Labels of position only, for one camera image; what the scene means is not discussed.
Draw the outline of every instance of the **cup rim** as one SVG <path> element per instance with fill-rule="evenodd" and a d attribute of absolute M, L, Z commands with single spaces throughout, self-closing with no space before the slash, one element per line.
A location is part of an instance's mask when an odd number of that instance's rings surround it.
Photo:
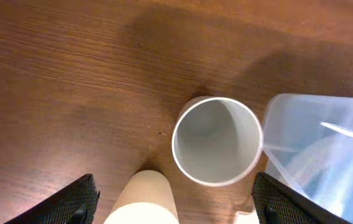
<path fill-rule="evenodd" d="M 233 102 L 237 105 L 239 105 L 240 107 L 242 107 L 243 109 L 245 109 L 247 112 L 249 112 L 249 114 L 251 115 L 251 117 L 254 119 L 256 125 L 257 125 L 257 131 L 258 131 L 258 135 L 259 135 L 259 145 L 257 148 L 257 153 L 254 157 L 254 159 L 252 160 L 252 162 L 250 163 L 250 165 L 248 166 L 248 168 L 246 168 L 243 172 L 241 172 L 239 175 L 237 175 L 234 178 L 231 178 L 229 180 L 226 181 L 222 181 L 222 182 L 206 182 L 206 181 L 202 181 L 199 179 L 194 178 L 193 176 L 189 175 L 189 173 L 187 173 L 181 166 L 181 164 L 179 163 L 178 159 L 177 159 L 177 155 L 175 154 L 175 136 L 177 135 L 177 131 L 179 128 L 180 123 L 182 122 L 183 118 L 185 118 L 185 116 L 193 109 L 195 109 L 197 106 L 202 105 L 203 103 L 207 103 L 209 101 L 214 101 L 214 100 L 219 100 L 219 101 L 230 101 Z M 230 184 L 234 184 L 237 181 L 241 180 L 243 177 L 245 177 L 247 174 L 249 174 L 252 169 L 255 167 L 255 165 L 258 163 L 258 160 L 261 156 L 262 153 L 262 146 L 264 144 L 264 134 L 262 131 L 262 126 L 258 120 L 258 118 L 256 117 L 256 115 L 254 114 L 254 112 L 252 112 L 250 110 L 250 108 L 246 105 L 244 105 L 243 103 L 237 101 L 237 100 L 233 100 L 231 98 L 226 98 L 226 97 L 219 97 L 219 96 L 208 96 L 205 99 L 202 99 L 196 103 L 194 103 L 193 105 L 191 105 L 189 108 L 186 109 L 186 111 L 183 112 L 183 114 L 178 118 L 178 121 L 176 122 L 176 125 L 174 127 L 174 132 L 172 134 L 172 154 L 173 154 L 173 158 L 174 161 L 176 162 L 176 165 L 178 166 L 178 168 L 183 172 L 183 174 L 185 174 L 187 177 L 189 177 L 189 179 L 193 180 L 196 183 L 199 183 L 201 185 L 205 185 L 208 187 L 223 187 L 223 186 L 227 186 Z"/>

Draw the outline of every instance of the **cream-colored cup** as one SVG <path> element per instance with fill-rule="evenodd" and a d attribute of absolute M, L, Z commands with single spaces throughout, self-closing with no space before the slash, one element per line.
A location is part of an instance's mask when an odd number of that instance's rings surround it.
<path fill-rule="evenodd" d="M 178 224 L 177 209 L 167 178 L 152 170 L 135 174 L 104 223 Z"/>
<path fill-rule="evenodd" d="M 255 114 L 225 97 L 201 96 L 187 102 L 172 136 L 180 170 L 210 187 L 237 182 L 256 165 L 263 134 Z"/>

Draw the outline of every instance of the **cup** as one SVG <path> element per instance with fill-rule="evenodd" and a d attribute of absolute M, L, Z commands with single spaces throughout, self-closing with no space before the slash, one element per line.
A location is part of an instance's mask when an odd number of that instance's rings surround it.
<path fill-rule="evenodd" d="M 144 170 L 131 177 L 104 224 L 179 224 L 170 183 L 159 172 Z"/>
<path fill-rule="evenodd" d="M 263 134 L 246 105 L 225 97 L 200 96 L 182 108 L 172 153 L 191 180 L 210 187 L 237 182 L 256 165 Z"/>

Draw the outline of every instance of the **clear plastic container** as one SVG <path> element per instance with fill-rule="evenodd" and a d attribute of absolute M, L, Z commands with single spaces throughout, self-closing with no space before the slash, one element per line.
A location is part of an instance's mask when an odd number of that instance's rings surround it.
<path fill-rule="evenodd" d="M 353 98 L 274 97 L 265 118 L 264 150 L 270 175 L 344 218 L 353 193 Z"/>

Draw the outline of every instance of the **tabletop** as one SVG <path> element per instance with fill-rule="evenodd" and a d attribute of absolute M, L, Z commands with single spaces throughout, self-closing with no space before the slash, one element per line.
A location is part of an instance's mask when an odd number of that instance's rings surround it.
<path fill-rule="evenodd" d="M 0 1 L 0 223 L 85 173 L 103 223 L 138 170 L 170 181 L 181 224 L 253 207 L 244 179 L 204 187 L 173 161 L 195 96 L 263 120 L 279 93 L 353 97 L 353 1 Z"/>

